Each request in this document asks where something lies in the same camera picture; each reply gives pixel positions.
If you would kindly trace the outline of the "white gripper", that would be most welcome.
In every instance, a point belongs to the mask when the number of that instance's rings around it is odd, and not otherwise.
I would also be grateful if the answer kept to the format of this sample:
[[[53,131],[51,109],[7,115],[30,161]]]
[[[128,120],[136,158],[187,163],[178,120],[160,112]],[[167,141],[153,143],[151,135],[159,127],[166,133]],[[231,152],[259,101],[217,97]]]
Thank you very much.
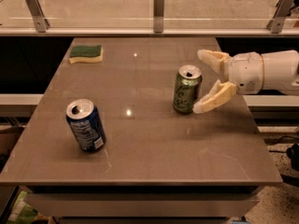
[[[197,56],[200,61],[209,65],[216,73],[223,73],[227,82],[217,80],[208,94],[193,105],[195,114],[211,111],[229,102],[234,95],[256,94],[263,87],[263,61],[256,52],[241,53],[233,58],[226,52],[199,49]]]

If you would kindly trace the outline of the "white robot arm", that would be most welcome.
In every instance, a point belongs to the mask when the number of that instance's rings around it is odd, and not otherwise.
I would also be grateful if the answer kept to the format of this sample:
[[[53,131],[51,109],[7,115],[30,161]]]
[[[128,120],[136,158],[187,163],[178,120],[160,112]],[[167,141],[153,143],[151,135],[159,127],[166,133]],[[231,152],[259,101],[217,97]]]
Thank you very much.
[[[262,90],[287,95],[299,92],[299,53],[296,50],[230,56],[226,52],[199,49],[197,55],[200,61],[222,74],[224,81],[218,79],[209,93],[193,105],[195,114],[224,105],[236,94],[257,94]]]

